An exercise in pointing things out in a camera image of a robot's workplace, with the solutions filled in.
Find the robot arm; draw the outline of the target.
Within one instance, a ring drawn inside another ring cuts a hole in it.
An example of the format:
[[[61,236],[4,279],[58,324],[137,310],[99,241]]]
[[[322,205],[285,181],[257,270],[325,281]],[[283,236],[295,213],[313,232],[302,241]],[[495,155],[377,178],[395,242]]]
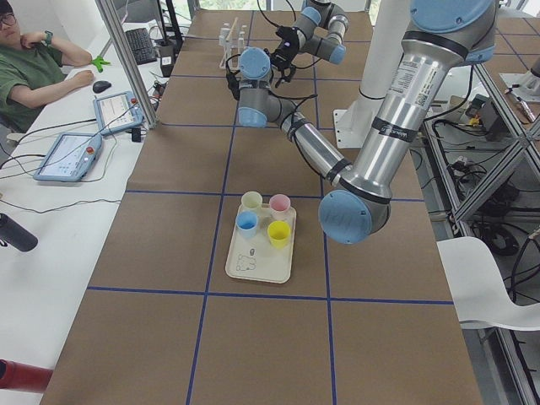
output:
[[[240,79],[231,89],[244,127],[278,125],[314,171],[333,186],[319,207],[323,231],[354,244],[380,230],[390,217],[391,183],[448,72],[488,61],[494,53],[495,1],[401,1],[403,21],[375,27],[371,49],[384,51],[385,36],[402,50],[386,62],[387,92],[355,161],[346,160],[292,100],[272,93],[273,74],[290,68],[300,53],[340,63],[348,19],[328,1],[306,1],[293,25],[278,28],[274,52],[245,49]]]
[[[346,54],[343,39],[348,27],[348,17],[337,4],[304,1],[294,23],[291,26],[279,25],[276,29],[281,42],[269,54],[273,68],[280,74],[275,86],[292,80],[298,69],[294,59],[300,53],[339,65]]]

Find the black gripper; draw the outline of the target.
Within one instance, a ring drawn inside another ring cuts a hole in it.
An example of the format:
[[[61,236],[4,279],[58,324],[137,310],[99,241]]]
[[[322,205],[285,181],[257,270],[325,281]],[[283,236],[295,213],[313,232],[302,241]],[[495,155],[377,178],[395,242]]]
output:
[[[294,59],[300,51],[300,39],[296,27],[279,26],[276,35],[281,42],[270,54],[270,62],[280,73],[277,88],[282,82],[290,83],[296,73]]]

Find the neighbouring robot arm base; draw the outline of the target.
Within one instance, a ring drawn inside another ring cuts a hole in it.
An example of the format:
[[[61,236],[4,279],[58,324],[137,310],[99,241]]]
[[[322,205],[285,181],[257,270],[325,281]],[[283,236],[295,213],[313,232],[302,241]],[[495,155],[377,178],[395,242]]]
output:
[[[535,105],[539,104],[539,59],[526,73],[501,73],[500,77],[506,86],[504,94],[528,122],[534,123],[537,119]]]

